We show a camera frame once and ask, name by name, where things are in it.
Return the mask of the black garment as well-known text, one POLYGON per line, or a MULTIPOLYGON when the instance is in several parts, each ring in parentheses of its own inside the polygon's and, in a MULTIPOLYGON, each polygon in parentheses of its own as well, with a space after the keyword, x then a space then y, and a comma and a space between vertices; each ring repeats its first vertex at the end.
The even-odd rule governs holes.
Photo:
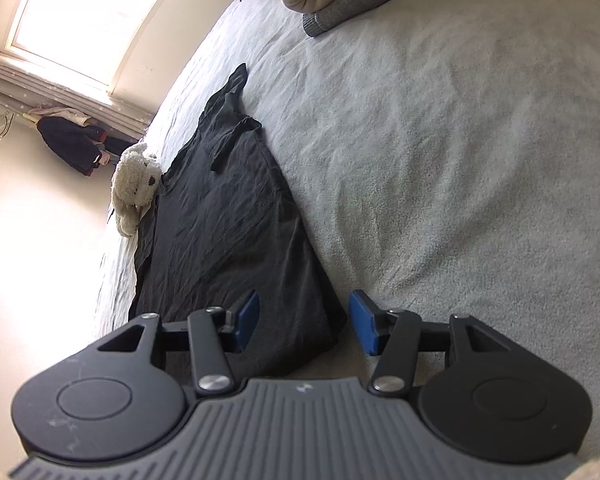
POLYGON ((180 322, 255 290, 256 330, 227 358, 237 379, 293 372, 330 350, 347 323, 263 128, 242 110, 247 80, 239 65, 162 175, 138 227, 129 310, 180 322))

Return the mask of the white plush dog toy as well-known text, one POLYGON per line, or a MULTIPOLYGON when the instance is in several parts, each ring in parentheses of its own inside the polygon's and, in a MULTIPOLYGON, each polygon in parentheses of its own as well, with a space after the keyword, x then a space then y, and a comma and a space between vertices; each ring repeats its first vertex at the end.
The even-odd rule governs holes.
POLYGON ((111 181, 111 205, 119 234, 132 237, 148 211, 162 176, 155 154, 147 144, 129 146, 120 156, 111 181))

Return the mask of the grey bed sheet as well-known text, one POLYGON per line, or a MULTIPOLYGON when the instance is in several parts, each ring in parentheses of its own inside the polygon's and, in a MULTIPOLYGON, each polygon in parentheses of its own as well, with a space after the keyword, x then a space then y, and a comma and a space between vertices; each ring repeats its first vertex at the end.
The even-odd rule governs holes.
POLYGON ((163 165, 238 65, 337 294, 494 326, 585 386, 600 455, 600 0, 390 0, 314 39, 234 0, 149 127, 163 165))

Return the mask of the dark jacket hanging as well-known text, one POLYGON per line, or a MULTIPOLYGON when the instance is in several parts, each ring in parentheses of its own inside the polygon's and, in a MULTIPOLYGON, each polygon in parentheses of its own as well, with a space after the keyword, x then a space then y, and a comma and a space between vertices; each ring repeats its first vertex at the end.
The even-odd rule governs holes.
POLYGON ((110 162, 104 150, 107 133, 99 126, 80 126, 62 117, 42 117, 36 128, 45 144, 67 165, 89 177, 110 162))

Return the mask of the grey dotted curtain left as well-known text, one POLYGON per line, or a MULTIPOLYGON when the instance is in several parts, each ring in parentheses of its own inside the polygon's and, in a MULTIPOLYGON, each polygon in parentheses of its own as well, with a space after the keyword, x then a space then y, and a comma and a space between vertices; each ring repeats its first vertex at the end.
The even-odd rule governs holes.
POLYGON ((65 110, 84 126, 88 122, 110 132, 140 140, 154 115, 127 102, 88 96, 63 84, 55 84, 27 69, 26 63, 0 54, 0 106, 21 116, 42 116, 65 110))

